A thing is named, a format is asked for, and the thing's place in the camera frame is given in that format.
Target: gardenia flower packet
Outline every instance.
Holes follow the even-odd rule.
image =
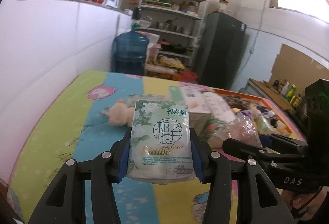
[[[195,178],[185,103],[136,101],[127,177],[155,184]]]

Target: plush teddy bear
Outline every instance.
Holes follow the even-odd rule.
[[[109,117],[108,124],[111,126],[133,125],[134,108],[128,107],[122,99],[117,100],[108,110],[104,110],[103,114]]]

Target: blue water bottle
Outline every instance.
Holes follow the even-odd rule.
[[[144,75],[149,39],[137,32],[140,19],[139,8],[134,9],[131,31],[117,36],[112,44],[112,72]]]

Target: blue gripper pad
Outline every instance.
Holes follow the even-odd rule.
[[[118,173],[116,175],[116,179],[118,180],[118,182],[121,182],[122,179],[127,174],[128,158],[129,158],[129,145],[130,145],[130,140],[127,141],[126,146],[123,150],[123,153],[119,159]]]
[[[192,160],[193,160],[193,168],[195,175],[197,176],[197,178],[199,178],[200,182],[203,182],[205,178],[203,174],[203,165],[202,165],[200,154],[192,138],[191,138],[191,150],[192,150]]]
[[[271,148],[271,146],[272,146],[272,140],[269,138],[269,136],[263,135],[263,134],[259,134],[259,140],[261,141],[262,146],[264,148],[266,148],[266,147]]]

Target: refrigerator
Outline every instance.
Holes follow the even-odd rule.
[[[246,24],[225,14],[209,14],[196,54],[193,71],[197,82],[229,90],[240,66]]]

